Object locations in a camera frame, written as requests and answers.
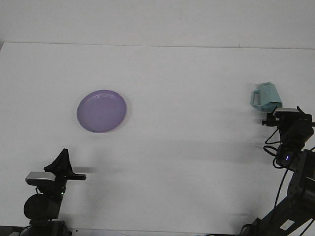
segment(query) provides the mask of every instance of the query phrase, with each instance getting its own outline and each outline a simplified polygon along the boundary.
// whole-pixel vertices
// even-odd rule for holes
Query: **mug handle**
[[[251,105],[259,110],[261,110],[261,105],[258,105],[257,103],[255,103],[255,95],[259,95],[259,99],[260,99],[260,90],[254,90],[252,92],[252,98],[251,98]]]

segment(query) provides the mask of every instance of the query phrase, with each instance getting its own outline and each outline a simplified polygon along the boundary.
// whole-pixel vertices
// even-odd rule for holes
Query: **light green mug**
[[[276,107],[282,107],[282,101],[276,86],[271,83],[262,83],[252,92],[251,105],[263,112],[272,112]]]

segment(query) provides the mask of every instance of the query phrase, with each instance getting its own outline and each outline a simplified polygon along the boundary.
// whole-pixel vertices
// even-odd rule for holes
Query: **table surface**
[[[273,82],[284,107],[314,115],[314,64],[314,50],[5,43],[1,224],[28,224],[35,189],[25,177],[68,148],[87,174],[68,181],[69,228],[238,233],[272,209],[283,174],[262,150],[274,128],[260,124],[251,92]],[[76,119],[99,89],[127,103],[123,123],[103,134]]]

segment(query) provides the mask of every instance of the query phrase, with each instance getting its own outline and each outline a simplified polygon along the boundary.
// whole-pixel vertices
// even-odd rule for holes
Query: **plate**
[[[111,90],[90,93],[83,98],[77,110],[79,123],[83,128],[94,133],[104,133],[116,128],[125,115],[125,100]]]

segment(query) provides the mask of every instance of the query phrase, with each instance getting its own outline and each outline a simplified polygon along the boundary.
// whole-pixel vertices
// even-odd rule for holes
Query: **cable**
[[[273,160],[273,162],[272,162],[273,166],[274,166],[276,169],[283,169],[284,167],[282,167],[282,166],[276,166],[276,160],[277,160],[277,158],[275,157],[274,160]]]
[[[283,185],[283,183],[284,183],[284,179],[285,179],[286,174],[287,174],[288,171],[289,171],[289,168],[287,168],[287,169],[285,170],[285,173],[284,173],[284,175],[283,175],[283,177],[282,177],[282,180],[281,180],[281,183],[280,183],[280,186],[279,186],[279,189],[278,189],[277,197],[276,197],[276,200],[275,200],[274,209],[273,209],[273,211],[272,211],[272,216],[271,216],[271,218],[270,218],[270,222],[272,222],[273,219],[274,219],[274,216],[275,216],[275,209],[276,209],[276,206],[277,206],[277,203],[278,203],[278,198],[279,198],[279,195],[280,195],[280,191],[281,191],[282,185]]]
[[[305,232],[306,232],[306,230],[312,225],[312,223],[315,221],[315,219],[313,219],[310,223],[309,223],[309,225],[305,228],[305,230],[303,230],[303,232],[300,234],[300,236],[302,236]]]
[[[272,149],[274,151],[277,151],[277,149],[273,146],[265,145],[262,149],[264,149],[264,151],[268,153],[269,155],[277,156],[275,153],[272,153],[271,151],[268,150],[268,149]]]
[[[29,230],[29,228],[30,227],[32,227],[32,225],[28,225],[28,226],[26,226],[26,227],[24,227],[20,232],[19,232],[19,235],[18,236],[21,236],[22,235],[22,232],[24,231],[24,230]]]
[[[237,236],[242,236],[242,232],[243,232],[244,229],[246,229],[246,228],[253,228],[253,227],[256,227],[256,226],[252,225],[252,224],[243,225],[243,227],[241,229],[241,232]]]
[[[276,133],[278,130],[279,130],[279,128],[277,128],[276,131],[272,133],[272,135],[265,141],[265,144],[278,144],[278,143],[281,143],[281,141],[268,143],[268,141],[275,135],[275,133]]]

